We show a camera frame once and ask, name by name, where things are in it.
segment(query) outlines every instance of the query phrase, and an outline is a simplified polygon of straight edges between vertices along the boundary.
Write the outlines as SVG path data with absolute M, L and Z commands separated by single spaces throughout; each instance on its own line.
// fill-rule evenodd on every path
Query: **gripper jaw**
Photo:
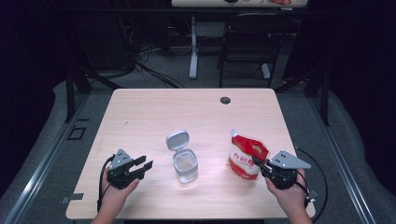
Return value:
M 151 169 L 153 161 L 146 163 L 137 170 L 132 172 L 129 171 L 134 165 L 140 165 L 145 161 L 146 156 L 134 160 L 124 150 L 120 149 L 110 163 L 107 181 L 117 189 L 125 189 L 135 179 L 143 179 L 145 177 L 145 172 Z
M 281 150 L 271 160 L 262 161 L 253 156 L 254 164 L 260 167 L 262 176 L 268 177 L 277 189 L 289 189 L 297 179 L 297 169 L 309 169 L 311 165 Z

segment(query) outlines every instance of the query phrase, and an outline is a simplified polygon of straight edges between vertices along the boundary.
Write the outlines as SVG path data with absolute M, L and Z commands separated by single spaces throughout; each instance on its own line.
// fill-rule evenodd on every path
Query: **black curtain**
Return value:
M 65 80 L 69 59 L 78 59 L 60 30 L 34 1 L 0 2 L 0 195 L 40 135 L 54 103 L 52 89 Z
M 284 78 L 299 77 L 332 57 L 330 89 L 361 134 L 368 164 L 396 195 L 396 24 L 390 1 L 310 0 L 308 10 L 346 13 L 304 20 Z M 340 40 L 336 48 L 332 43 Z

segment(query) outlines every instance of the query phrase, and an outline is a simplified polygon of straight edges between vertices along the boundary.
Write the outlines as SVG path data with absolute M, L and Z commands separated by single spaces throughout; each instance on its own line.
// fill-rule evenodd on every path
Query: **white lid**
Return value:
M 231 129 L 231 137 L 236 137 L 238 132 L 235 129 Z
M 166 145 L 171 151 L 182 149 L 189 141 L 190 137 L 186 130 L 176 131 L 166 137 Z

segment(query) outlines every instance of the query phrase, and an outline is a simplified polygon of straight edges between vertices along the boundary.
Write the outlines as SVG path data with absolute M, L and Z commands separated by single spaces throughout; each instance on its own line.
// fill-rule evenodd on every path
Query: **chair leg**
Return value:
M 221 55 L 219 56 L 219 60 L 218 60 L 218 69 L 219 69 L 220 61 L 221 61 Z
M 271 65 L 270 78 L 268 79 L 267 88 L 271 87 L 272 79 L 274 77 L 274 72 L 275 72 L 275 66 L 276 66 L 276 61 L 274 61 L 273 64 Z
M 220 81 L 219 81 L 219 87 L 222 88 L 222 77 L 223 77 L 224 60 L 219 59 L 219 63 L 220 63 Z

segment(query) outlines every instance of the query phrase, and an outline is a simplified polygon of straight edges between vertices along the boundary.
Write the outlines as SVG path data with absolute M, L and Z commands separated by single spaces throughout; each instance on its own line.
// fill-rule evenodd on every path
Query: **gray carpet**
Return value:
M 287 60 L 289 49 L 284 48 L 282 50 L 273 87 L 281 85 L 282 69 Z M 142 63 L 155 71 L 163 72 L 175 78 L 186 88 L 216 88 L 219 84 L 219 70 L 216 68 L 218 62 L 217 50 L 210 44 L 201 45 L 198 78 L 195 80 L 189 79 L 189 53 L 178 55 L 172 52 L 154 50 L 146 58 L 148 61 Z M 250 80 L 233 78 L 225 80 L 225 88 L 235 86 L 262 87 L 265 84 L 265 81 L 257 79 L 261 75 L 260 72 L 257 73 L 242 66 L 230 66 L 225 71 L 227 72 L 225 76 L 228 77 L 246 76 L 245 73 L 254 73 L 252 75 L 254 78 Z M 125 88 L 166 88 L 157 78 L 139 69 L 135 69 L 127 76 L 112 78 L 111 80 Z M 68 196 L 74 191 L 111 96 L 111 90 L 108 87 L 93 79 L 91 84 L 93 91 L 90 95 L 81 95 L 76 91 L 77 101 L 80 102 L 80 105 L 77 115 L 68 126 L 64 125 L 64 119 L 66 118 L 65 84 L 61 83 L 54 89 L 57 98 L 49 120 L 19 174 L 0 200 L 0 222 L 6 222 L 42 159 L 54 147 L 59 146 L 59 153 L 55 155 L 50 171 L 44 176 L 44 183 L 39 186 L 39 191 L 34 195 L 32 203 L 26 205 L 26 212 L 22 214 L 19 220 L 21 223 L 72 223 L 72 220 L 65 217 L 67 204 L 60 203 L 60 200 L 63 196 Z M 375 180 L 374 173 L 365 163 L 364 147 L 359 132 L 341 102 L 335 95 L 330 95 L 329 120 L 331 126 L 330 128 L 323 128 L 321 120 L 317 116 L 317 99 L 305 98 L 301 91 L 303 87 L 304 83 L 287 92 L 278 94 L 277 98 L 293 144 L 318 161 L 328 180 L 327 205 L 317 223 L 365 222 L 352 197 L 356 190 L 349 189 L 348 184 L 346 184 L 348 180 L 343 179 L 344 176 L 340 174 L 340 169 L 337 168 L 333 144 L 329 140 L 328 132 L 332 133 L 337 146 L 344 155 L 347 166 L 353 174 L 354 181 L 359 186 L 361 195 L 367 202 L 374 221 L 376 223 L 395 223 L 396 216 L 393 214 L 396 211 L 395 196 L 388 193 Z M 74 125 L 77 128 L 84 128 L 85 133 L 80 140 L 67 140 Z M 59 136 L 64 138 L 57 144 L 56 139 L 59 139 Z M 309 157 L 299 151 L 297 151 L 297 154 L 313 165 L 312 169 L 307 171 L 306 174 L 309 188 L 316 189 L 320 193 L 315 202 L 318 213 L 326 195 L 322 175 L 319 168 Z M 77 223 L 88 222 L 89 220 L 77 221 Z M 265 223 L 289 222 L 286 219 L 270 219 L 265 220 Z

